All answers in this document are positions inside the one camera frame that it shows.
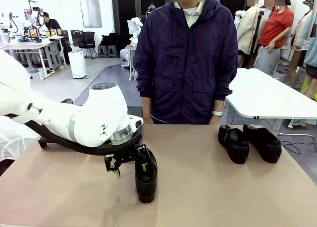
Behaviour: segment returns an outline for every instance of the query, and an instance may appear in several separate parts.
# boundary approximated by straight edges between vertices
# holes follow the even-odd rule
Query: gray pants
[[[274,49],[270,54],[267,47],[261,46],[258,50],[255,68],[272,75],[281,56],[281,48]]]

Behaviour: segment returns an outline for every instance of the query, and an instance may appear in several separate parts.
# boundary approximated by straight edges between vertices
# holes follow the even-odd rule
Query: purple jacket
[[[188,28],[184,11],[167,3],[151,12],[135,51],[138,91],[151,115],[172,124],[208,124],[215,100],[232,93],[238,67],[237,31],[230,11],[205,0]]]

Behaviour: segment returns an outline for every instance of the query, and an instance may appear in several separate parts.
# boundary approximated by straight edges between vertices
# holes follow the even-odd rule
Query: black t-shirt
[[[59,23],[57,22],[57,20],[55,19],[50,19],[48,23],[45,23],[45,26],[48,28],[48,29],[61,29],[61,27],[59,26]]]

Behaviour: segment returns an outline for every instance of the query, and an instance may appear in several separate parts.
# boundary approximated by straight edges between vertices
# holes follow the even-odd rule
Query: hair
[[[50,15],[49,15],[47,12],[43,12],[43,16],[45,16],[45,17],[47,17],[47,18],[50,17]]]

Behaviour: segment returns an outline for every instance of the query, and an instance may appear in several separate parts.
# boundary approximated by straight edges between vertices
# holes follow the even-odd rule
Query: shirt collar
[[[177,8],[177,9],[181,9],[177,2],[174,2],[174,7]],[[204,7],[204,3],[200,2],[198,7],[197,7],[197,10],[195,11],[194,14],[200,15],[202,13],[202,11],[203,11],[203,7]]]

